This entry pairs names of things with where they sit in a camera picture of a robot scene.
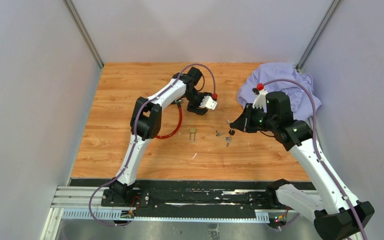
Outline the black head key bunch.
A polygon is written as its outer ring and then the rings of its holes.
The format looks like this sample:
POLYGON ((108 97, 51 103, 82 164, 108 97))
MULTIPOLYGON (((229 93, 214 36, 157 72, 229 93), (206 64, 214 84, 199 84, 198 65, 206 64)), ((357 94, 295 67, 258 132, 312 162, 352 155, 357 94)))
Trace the black head key bunch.
POLYGON ((226 120, 226 123, 228 124, 228 126, 230 127, 229 131, 228 131, 228 134, 232 137, 235 135, 236 131, 231 127, 231 122, 230 120, 226 120))

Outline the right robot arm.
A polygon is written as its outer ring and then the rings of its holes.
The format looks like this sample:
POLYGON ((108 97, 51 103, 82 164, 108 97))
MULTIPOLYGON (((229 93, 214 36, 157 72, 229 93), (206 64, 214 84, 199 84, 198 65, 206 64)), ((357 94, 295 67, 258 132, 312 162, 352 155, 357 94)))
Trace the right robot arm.
POLYGON ((247 103, 230 128, 244 133, 271 132, 309 176, 318 197, 279 179, 266 189, 266 203, 274 209, 290 207, 313 223, 324 240, 363 240, 364 228, 374 215, 369 201, 353 194, 332 168, 319 142, 303 120, 296 120, 290 98, 281 91, 257 96, 264 106, 247 103))

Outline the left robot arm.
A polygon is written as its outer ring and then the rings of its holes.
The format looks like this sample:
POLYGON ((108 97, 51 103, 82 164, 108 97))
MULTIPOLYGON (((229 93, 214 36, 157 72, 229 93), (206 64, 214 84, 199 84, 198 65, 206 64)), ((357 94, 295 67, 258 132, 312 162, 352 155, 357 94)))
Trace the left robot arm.
POLYGON ((215 90, 200 92, 196 89, 203 76, 199 66, 198 63, 187 65, 157 93, 136 100, 130 120, 128 148, 117 174, 108 184, 109 192, 120 206, 129 206, 133 201, 133 184, 137 179, 138 168, 148 145, 161 130, 165 108, 181 98, 188 101, 187 111, 199 116, 216 108, 215 90))

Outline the silver key pair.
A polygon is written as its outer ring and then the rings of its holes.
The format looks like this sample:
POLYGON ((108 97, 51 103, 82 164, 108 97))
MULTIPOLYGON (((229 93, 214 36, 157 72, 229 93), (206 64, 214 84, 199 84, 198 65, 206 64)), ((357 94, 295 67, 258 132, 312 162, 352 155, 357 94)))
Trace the silver key pair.
POLYGON ((230 143, 232 142, 232 137, 226 136, 222 140, 226 142, 226 147, 229 147, 230 143))

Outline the small silver key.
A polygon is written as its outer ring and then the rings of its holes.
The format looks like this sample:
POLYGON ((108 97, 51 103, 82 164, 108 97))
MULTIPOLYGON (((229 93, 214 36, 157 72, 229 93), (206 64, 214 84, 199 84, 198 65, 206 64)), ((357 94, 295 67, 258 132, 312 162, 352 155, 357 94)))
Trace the small silver key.
POLYGON ((215 131, 215 135, 216 135, 217 137, 220 137, 220 136, 222 136, 222 135, 224 135, 224 134, 225 134, 224 132, 220 132, 220 131, 218 131, 218 130, 215 131))

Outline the brass padlock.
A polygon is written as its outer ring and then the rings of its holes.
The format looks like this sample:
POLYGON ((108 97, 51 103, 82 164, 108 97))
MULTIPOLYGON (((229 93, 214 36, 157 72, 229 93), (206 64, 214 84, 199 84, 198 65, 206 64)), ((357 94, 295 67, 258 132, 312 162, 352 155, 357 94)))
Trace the brass padlock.
POLYGON ((191 143, 194 143, 196 140, 196 134, 197 134, 197 129, 195 127, 191 127, 189 129, 189 141, 191 143))

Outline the lavender crumpled cloth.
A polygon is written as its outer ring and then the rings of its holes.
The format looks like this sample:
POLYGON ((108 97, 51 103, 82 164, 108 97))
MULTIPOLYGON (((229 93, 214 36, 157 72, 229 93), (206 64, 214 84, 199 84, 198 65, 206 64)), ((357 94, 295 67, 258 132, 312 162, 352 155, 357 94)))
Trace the lavender crumpled cloth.
POLYGON ((259 65, 237 92, 237 102, 244 107, 247 103, 253 103, 256 95, 253 88, 258 84, 266 84, 269 81, 280 79, 270 83, 264 89, 271 92, 284 92, 290 98, 291 110, 296 120, 306 121, 313 116, 313 109, 308 91, 314 101, 315 108, 321 106, 321 101, 313 94, 313 78, 306 73, 299 73, 292 64, 285 62, 270 62, 259 65))

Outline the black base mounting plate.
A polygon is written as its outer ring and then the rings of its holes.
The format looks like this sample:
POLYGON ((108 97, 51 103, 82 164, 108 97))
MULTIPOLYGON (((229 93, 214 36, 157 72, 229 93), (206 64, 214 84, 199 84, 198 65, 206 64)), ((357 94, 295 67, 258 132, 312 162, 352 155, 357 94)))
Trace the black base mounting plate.
POLYGON ((104 190, 103 207, 122 207, 137 217, 185 219, 248 219, 256 210, 283 214, 289 208, 273 203, 268 181, 137 180, 132 198, 121 200, 104 190))

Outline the aluminium frame rail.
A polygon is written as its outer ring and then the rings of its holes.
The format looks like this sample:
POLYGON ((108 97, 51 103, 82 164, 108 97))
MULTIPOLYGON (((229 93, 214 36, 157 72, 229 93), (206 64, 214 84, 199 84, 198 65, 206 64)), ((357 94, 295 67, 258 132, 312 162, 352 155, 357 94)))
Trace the aluminium frame rail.
POLYGON ((67 220, 95 220, 104 226, 133 222, 285 223, 294 214, 316 225, 352 221, 350 193, 309 182, 139 180, 121 194, 114 186, 82 182, 59 186, 51 202, 67 220))

